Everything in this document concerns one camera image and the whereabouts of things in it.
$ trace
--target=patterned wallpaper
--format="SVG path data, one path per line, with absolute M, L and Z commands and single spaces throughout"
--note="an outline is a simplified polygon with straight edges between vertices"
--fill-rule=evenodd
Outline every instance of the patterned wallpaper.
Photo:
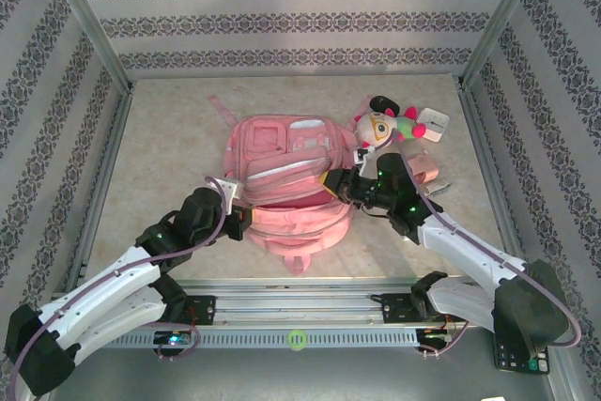
M 452 72 L 500 0 L 89 0 L 148 77 Z
M 62 282 L 114 121 L 116 84 L 67 0 L 0 0 L 0 337 Z M 0 399 L 11 365 L 0 357 Z
M 554 266 L 580 320 L 582 399 L 601 399 L 598 7 L 521 0 L 471 88 L 524 252 Z

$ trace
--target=plush doll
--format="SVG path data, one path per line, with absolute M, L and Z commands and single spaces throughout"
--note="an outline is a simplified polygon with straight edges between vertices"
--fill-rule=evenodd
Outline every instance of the plush doll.
M 375 96 L 369 106 L 372 109 L 366 115 L 357 116 L 357 136 L 361 147 L 378 147 L 383 145 L 390 137 L 393 129 L 397 129 L 401 141 L 422 138 L 425 133 L 425 124 L 418 124 L 417 108 L 409 107 L 402 116 L 398 116 L 401 109 L 392 100 L 384 96 Z

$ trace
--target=backpack strap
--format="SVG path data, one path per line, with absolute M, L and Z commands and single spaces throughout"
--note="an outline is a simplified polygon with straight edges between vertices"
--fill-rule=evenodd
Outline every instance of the backpack strap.
M 355 110 L 355 113 L 353 113 L 353 116 L 347 122 L 347 129 L 350 131 L 355 131 L 355 128 L 357 127 L 357 121 L 355 120 L 355 117 L 363 116 L 367 113 L 367 110 L 369 110 L 369 102 L 372 98 L 373 96 L 367 96 L 365 100 L 359 104 L 357 110 Z
M 234 115 L 232 115 L 232 112 L 227 110 L 225 105 L 223 105 L 223 102 L 221 102 L 217 96 L 212 95 L 208 98 L 208 100 L 210 100 L 210 103 L 213 104 L 213 106 L 217 109 L 219 114 L 231 128 L 234 128 L 234 126 L 238 124 L 238 120 L 234 117 Z

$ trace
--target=beige floor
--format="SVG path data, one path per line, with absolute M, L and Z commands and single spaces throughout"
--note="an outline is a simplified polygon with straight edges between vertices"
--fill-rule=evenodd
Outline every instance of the beige floor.
M 189 193 L 204 185 L 204 176 L 221 174 L 229 129 L 208 103 L 211 94 L 236 117 L 327 115 L 345 124 L 365 96 L 376 94 L 402 108 L 416 105 L 447 114 L 451 121 L 439 143 L 420 140 L 408 146 L 407 153 L 427 149 L 440 177 L 453 184 L 434 200 L 470 231 L 501 246 L 450 75 L 142 80 L 136 86 L 87 277 L 116 260 L 163 214 L 179 208 Z M 358 212 L 344 240 L 316 254 L 304 276 L 405 277 L 431 270 L 461 273 L 438 254 L 401 240 L 386 220 Z M 290 277 L 280 257 L 248 241 L 227 239 L 195 253 L 171 274 L 180 280 Z

